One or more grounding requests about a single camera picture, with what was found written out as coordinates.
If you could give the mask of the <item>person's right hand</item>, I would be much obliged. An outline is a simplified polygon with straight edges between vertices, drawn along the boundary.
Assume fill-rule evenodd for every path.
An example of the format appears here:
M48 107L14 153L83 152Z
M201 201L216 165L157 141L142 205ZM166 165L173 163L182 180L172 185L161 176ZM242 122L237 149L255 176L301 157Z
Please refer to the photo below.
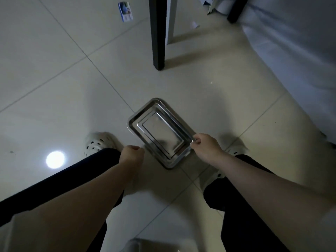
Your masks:
M193 138L194 137L200 137L202 145L201 150L195 151L196 155L205 163L218 169L226 153L220 147L217 140L204 133L195 134L193 135Z

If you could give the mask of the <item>person's left hand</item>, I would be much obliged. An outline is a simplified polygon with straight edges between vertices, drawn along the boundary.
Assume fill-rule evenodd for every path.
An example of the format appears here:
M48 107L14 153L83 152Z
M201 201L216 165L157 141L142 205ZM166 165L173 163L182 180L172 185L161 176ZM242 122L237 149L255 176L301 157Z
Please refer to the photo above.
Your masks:
M129 164L132 166L141 166L144 162L144 155L129 155L127 153L127 146L123 148L121 151L119 163L121 164Z

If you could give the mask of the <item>stainless steel rectangular tray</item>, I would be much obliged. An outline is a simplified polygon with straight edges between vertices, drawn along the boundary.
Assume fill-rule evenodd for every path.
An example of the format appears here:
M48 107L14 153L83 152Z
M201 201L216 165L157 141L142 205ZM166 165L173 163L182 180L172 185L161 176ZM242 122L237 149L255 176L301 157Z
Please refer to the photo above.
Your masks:
M165 168L174 169L191 153L194 132L182 123L162 99L152 98L127 121L151 155Z

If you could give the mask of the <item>person's left forearm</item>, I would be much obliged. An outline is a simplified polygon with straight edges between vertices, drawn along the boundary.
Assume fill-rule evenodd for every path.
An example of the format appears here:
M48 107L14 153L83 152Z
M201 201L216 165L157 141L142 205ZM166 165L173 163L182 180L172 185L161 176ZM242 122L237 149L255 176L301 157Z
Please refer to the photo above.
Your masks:
M125 161L0 228L0 252L86 252L140 164Z

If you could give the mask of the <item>person's right forearm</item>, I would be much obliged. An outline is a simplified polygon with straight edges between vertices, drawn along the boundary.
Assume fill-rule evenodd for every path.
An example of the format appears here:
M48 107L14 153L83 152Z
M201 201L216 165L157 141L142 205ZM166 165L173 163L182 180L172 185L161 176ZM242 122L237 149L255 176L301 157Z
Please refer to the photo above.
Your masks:
M336 252L336 203L225 152L210 158L292 252Z

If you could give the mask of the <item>white left clog shoe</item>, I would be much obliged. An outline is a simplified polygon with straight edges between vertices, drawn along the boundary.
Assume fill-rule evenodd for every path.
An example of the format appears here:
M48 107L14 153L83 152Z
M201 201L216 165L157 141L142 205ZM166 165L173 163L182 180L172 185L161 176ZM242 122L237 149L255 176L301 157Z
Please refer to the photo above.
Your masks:
M88 134L84 140L84 157L87 158L105 148L116 149L122 151L124 146L110 132L92 132Z

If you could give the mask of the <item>white clog shoe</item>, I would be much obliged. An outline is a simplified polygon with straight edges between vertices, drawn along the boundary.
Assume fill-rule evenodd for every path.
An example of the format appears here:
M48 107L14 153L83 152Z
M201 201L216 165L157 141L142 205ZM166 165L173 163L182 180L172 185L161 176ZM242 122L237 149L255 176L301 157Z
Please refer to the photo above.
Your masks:
M226 153L232 156L238 155L248 155L249 150L243 142L235 143L225 150ZM206 187L209 186L212 182L217 179L221 180L225 178L225 174L216 169L213 166L210 166L200 177L199 177L199 186L202 193L205 191Z
M116 149L122 151L124 146L110 132L92 132L88 134L84 140L84 157L87 158L105 148Z

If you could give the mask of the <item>white right clog shoe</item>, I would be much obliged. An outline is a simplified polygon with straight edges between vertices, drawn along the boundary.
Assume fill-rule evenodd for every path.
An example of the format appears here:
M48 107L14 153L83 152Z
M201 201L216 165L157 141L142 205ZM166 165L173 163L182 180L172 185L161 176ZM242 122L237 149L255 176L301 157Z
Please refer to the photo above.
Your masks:
M225 150L226 153L232 156L238 155L248 155L249 150L243 142L235 143ZM225 174L216 169L213 166L210 166L200 177L199 177L199 186L202 193L205 191L206 187L209 186L212 182L217 179L221 180L225 178Z

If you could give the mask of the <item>black trousers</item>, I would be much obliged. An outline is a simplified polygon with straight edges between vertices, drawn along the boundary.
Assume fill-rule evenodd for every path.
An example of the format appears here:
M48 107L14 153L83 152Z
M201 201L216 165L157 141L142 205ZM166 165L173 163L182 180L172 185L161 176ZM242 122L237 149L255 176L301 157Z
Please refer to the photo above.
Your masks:
M119 163L120 154L117 149L103 149L1 201L0 228L15 214L32 210L98 177ZM228 178L215 176L203 196L210 208L225 212L221 240L226 252L290 252Z

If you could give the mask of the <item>black furniture leg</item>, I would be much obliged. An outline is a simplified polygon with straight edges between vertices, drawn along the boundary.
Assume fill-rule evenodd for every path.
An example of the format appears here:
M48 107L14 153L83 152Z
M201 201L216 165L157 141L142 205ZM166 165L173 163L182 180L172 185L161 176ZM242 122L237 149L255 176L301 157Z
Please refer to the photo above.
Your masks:
M165 66L167 0L149 0L153 65L161 71Z

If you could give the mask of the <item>white furniture leg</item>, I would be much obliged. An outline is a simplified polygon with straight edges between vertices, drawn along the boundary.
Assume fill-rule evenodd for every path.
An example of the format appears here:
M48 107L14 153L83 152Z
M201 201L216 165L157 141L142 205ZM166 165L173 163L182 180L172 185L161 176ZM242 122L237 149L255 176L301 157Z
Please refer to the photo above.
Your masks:
M167 0L166 13L166 45L172 43L174 38L174 27L178 0Z

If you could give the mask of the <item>white folded paper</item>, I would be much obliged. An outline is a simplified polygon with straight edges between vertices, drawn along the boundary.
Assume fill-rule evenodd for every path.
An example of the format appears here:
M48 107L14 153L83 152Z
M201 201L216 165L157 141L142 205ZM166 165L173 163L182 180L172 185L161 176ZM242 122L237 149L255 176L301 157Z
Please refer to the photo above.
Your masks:
M223 0L212 0L209 4L207 15L210 15L222 2Z

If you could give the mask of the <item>blue and white card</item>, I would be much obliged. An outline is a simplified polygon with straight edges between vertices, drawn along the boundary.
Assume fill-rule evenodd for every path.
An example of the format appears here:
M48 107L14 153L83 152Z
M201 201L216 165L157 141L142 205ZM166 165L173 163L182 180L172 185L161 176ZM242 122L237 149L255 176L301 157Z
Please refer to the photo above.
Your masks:
M129 2L126 1L119 2L118 8L123 22L129 22L133 20L133 14Z

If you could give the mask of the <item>white bed sheet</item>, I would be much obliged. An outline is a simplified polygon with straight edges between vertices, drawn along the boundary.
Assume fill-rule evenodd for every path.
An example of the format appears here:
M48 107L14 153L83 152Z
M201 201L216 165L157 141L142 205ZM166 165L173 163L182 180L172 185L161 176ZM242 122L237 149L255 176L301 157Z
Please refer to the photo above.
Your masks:
M336 0L247 0L237 22L313 124L336 144Z

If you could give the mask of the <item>black bed frame post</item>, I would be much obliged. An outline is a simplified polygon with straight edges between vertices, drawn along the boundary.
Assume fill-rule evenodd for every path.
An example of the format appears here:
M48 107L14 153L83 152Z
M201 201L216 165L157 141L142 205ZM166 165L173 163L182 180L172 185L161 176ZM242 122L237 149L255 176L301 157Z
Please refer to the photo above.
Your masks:
M249 0L234 0L233 5L227 16L227 20L230 24L234 24L238 21L243 9L245 8Z

